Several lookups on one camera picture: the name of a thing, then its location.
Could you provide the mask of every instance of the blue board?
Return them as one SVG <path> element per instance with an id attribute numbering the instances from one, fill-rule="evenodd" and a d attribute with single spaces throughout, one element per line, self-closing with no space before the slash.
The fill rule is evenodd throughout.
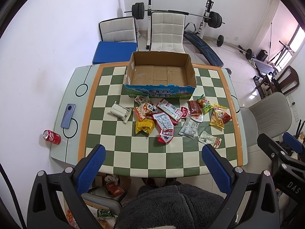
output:
<path id="1" fill-rule="evenodd" d="M 132 53 L 137 51 L 137 47 L 137 43 L 100 41 L 92 63 L 129 62 Z"/>
<path id="2" fill-rule="evenodd" d="M 185 32 L 183 36 L 184 38 L 188 39 L 188 41 L 190 41 L 200 51 L 200 53 L 207 59 L 210 65 L 217 67 L 224 66 L 224 63 L 219 58 L 219 56 L 198 35 L 192 32 Z"/>

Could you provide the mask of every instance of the silver bolt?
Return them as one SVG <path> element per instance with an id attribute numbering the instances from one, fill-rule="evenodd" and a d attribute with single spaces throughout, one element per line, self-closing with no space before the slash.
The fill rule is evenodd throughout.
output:
<path id="1" fill-rule="evenodd" d="M 243 169 L 242 169 L 241 167 L 236 167 L 236 168 L 235 168 L 235 171 L 236 171 L 237 173 L 241 173 L 241 172 L 243 171 Z"/>
<path id="2" fill-rule="evenodd" d="M 264 170 L 264 175 L 265 176 L 270 176 L 270 172 L 268 170 Z"/>
<path id="3" fill-rule="evenodd" d="M 73 168 L 72 167 L 67 167 L 66 169 L 65 169 L 65 172 L 66 173 L 71 173 L 73 171 Z"/>
<path id="4" fill-rule="evenodd" d="M 43 170 L 38 171 L 37 176 L 42 177 L 45 172 Z"/>

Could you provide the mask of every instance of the chair backrest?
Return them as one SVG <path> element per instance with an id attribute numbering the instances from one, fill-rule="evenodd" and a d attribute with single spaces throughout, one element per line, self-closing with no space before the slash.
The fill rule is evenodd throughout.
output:
<path id="1" fill-rule="evenodd" d="M 283 79 L 282 81 L 280 80 L 283 75 L 285 74 L 285 72 L 287 70 L 290 70 L 290 74 L 288 77 L 286 77 L 285 79 Z M 280 74 L 279 78 L 276 79 L 279 83 L 280 89 L 283 90 L 283 88 L 285 88 L 286 86 L 288 86 L 289 84 L 292 84 L 293 82 L 296 82 L 296 85 L 293 86 L 292 88 L 290 88 L 289 90 L 285 91 L 283 94 L 286 95 L 289 92 L 291 92 L 292 90 L 296 89 L 299 85 L 300 85 L 300 81 L 299 81 L 299 76 L 298 73 L 295 71 L 294 68 L 292 68 L 290 65 L 288 65 Z"/>
<path id="2" fill-rule="evenodd" d="M 132 16 L 101 21 L 99 28 L 102 41 L 138 43 L 135 18 Z"/>
<path id="3" fill-rule="evenodd" d="M 286 132 L 292 122 L 292 115 L 285 96 L 275 92 L 249 107 L 258 127 L 258 135 L 265 133 L 274 138 Z"/>
<path id="4" fill-rule="evenodd" d="M 172 12 L 151 13 L 151 43 L 183 42 L 185 15 Z"/>

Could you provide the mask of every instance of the blue gripper pad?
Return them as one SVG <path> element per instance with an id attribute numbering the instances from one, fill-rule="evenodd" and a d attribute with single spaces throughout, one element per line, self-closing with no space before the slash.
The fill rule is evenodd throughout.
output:
<path id="1" fill-rule="evenodd" d="M 227 196 L 229 196 L 229 194 L 232 191 L 232 175 L 229 175 L 228 172 L 225 170 L 225 168 L 228 166 L 223 167 L 222 163 L 220 162 L 222 157 L 217 153 L 215 149 L 213 149 L 211 145 L 203 146 L 201 155 L 202 155 L 202 160 L 204 161 L 208 170 L 210 171 L 219 190 L 223 193 L 226 193 Z"/>
<path id="2" fill-rule="evenodd" d="M 85 158 L 82 158 L 80 162 L 75 166 L 76 176 L 76 192 L 81 195 L 88 192 L 90 185 L 92 184 L 96 174 L 99 172 L 106 158 L 106 150 L 102 145 L 96 145 L 94 149 Z"/>
<path id="3" fill-rule="evenodd" d="M 299 142 L 295 137 L 293 137 L 290 133 L 285 132 L 283 134 L 283 141 L 290 146 L 296 153 L 303 152 L 303 144 Z"/>

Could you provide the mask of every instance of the checkered tablecloth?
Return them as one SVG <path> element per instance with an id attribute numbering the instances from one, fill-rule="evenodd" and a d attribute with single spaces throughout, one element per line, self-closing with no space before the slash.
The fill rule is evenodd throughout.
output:
<path id="1" fill-rule="evenodd" d="M 109 111 L 116 101 L 123 107 L 138 106 L 124 88 L 126 67 L 104 67 L 90 113 L 90 123 L 86 137 L 86 156 L 96 144 L 106 148 L 106 160 L 100 171 L 132 177 L 187 177 L 209 173 L 201 158 L 203 144 L 198 135 L 203 130 L 222 139 L 216 151 L 237 166 L 237 148 L 233 122 L 225 124 L 224 130 L 209 126 L 212 111 L 205 114 L 199 125 L 196 139 L 178 135 L 184 119 L 174 127 L 174 138 L 168 144 L 158 141 L 159 128 L 150 136 L 143 131 L 135 134 L 135 114 L 126 124 Z M 223 84 L 216 70 L 195 68 L 197 88 L 191 99 L 205 94 L 213 103 L 229 107 Z M 151 98 L 154 104 L 161 98 Z M 186 106 L 185 99 L 167 100 L 176 107 Z"/>

